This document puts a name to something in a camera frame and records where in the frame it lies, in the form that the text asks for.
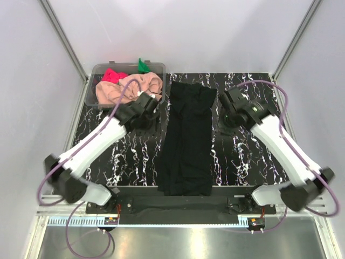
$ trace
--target pink cloth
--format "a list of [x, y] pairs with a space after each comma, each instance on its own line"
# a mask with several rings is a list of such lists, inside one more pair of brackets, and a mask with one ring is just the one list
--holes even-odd
[[[135, 78], [139, 81], [141, 90], [147, 94], [154, 94], [157, 100], [162, 98], [163, 82], [155, 73], [149, 72], [147, 74], [132, 74], [119, 80], [118, 84], [113, 84], [107, 81], [101, 81], [96, 86], [96, 95], [99, 104], [116, 104], [119, 101], [122, 90], [125, 85]], [[138, 98], [140, 91], [137, 82], [132, 82], [125, 91], [121, 103], [125, 104], [130, 101], [135, 101]]]
[[119, 79], [125, 78], [127, 76], [128, 74], [126, 73], [122, 73], [122, 72], [116, 73], [112, 69], [107, 69], [101, 81], [107, 81], [107, 82], [117, 84], [119, 82]]

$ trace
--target white arm segment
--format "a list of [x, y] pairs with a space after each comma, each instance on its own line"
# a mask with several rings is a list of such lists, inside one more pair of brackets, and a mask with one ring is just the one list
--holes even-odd
[[[265, 117], [262, 124], [256, 124], [252, 127], [251, 132], [271, 151], [287, 173], [290, 180], [289, 182], [278, 185], [262, 185], [253, 191], [252, 197], [260, 206], [269, 204], [284, 205], [284, 202], [280, 197], [280, 189], [287, 187], [290, 183], [295, 186], [305, 185], [306, 180], [314, 180], [315, 176], [293, 153], [290, 147], [285, 143], [284, 139], [280, 137], [279, 118], [277, 116], [269, 115]], [[302, 149], [285, 130], [283, 130], [283, 133], [289, 142], [294, 146], [294, 148], [308, 162], [310, 168], [314, 169], [316, 172], [319, 172], [321, 167], [302, 151]]]
[[[108, 118], [109, 117], [105, 117], [101, 124], [76, 146], [61, 154], [59, 157], [59, 162], [69, 158], [71, 154], [77, 150], [77, 148], [79, 148], [83, 143], [90, 139], [91, 136], [98, 132], [106, 123]], [[79, 179], [88, 185], [86, 193], [81, 200], [93, 202], [103, 206], [110, 199], [111, 193], [107, 188], [105, 188], [103, 185], [88, 182], [81, 177], [85, 170], [101, 153], [103, 153], [110, 145], [117, 142], [119, 139], [122, 139], [126, 133], [126, 128], [124, 126], [120, 126], [119, 121], [116, 118], [112, 118], [107, 127], [103, 129], [100, 134], [98, 134], [90, 143], [80, 150], [71, 160], [64, 164], [63, 167], [65, 169], [71, 169], [71, 175], [74, 178]]]
[[[295, 186], [301, 186], [304, 185], [305, 181], [308, 179], [314, 180], [315, 176], [312, 174], [312, 172], [306, 168], [306, 166], [295, 155], [295, 153], [293, 153], [290, 147], [285, 143], [284, 139], [280, 136], [279, 118], [277, 116], [269, 115], [262, 121], [262, 124], [256, 124], [253, 126], [251, 132], [271, 151], [287, 173], [290, 182]], [[293, 147], [308, 162], [310, 168], [319, 172], [321, 167], [303, 152], [303, 150], [284, 129], [283, 133]]]

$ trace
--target black garment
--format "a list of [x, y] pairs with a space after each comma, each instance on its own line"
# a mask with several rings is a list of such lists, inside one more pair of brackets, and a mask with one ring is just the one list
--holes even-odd
[[212, 110], [216, 89], [173, 81], [170, 114], [158, 162], [165, 195], [211, 195]]

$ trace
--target metal floor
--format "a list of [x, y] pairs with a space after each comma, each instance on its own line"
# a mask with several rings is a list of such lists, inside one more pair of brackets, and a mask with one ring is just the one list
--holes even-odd
[[[271, 225], [278, 223], [278, 219], [268, 220]], [[88, 231], [88, 227], [70, 227], [70, 241], [78, 240]], [[311, 217], [290, 217], [276, 231], [255, 235], [217, 228], [118, 228], [111, 234], [115, 252], [111, 254], [110, 249], [104, 258], [326, 258]], [[107, 243], [107, 237], [96, 232], [83, 237], [73, 248], [91, 257], [103, 252]], [[66, 248], [64, 227], [46, 229], [39, 258], [77, 258]]]

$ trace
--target green cloth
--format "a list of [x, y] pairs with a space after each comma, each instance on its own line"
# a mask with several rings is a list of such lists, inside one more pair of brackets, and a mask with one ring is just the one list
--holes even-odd
[[139, 58], [139, 62], [138, 62], [138, 73], [139, 74], [146, 74], [148, 72], [151, 72], [151, 70], [149, 69], [149, 67], [143, 62], [141, 61], [141, 59]]

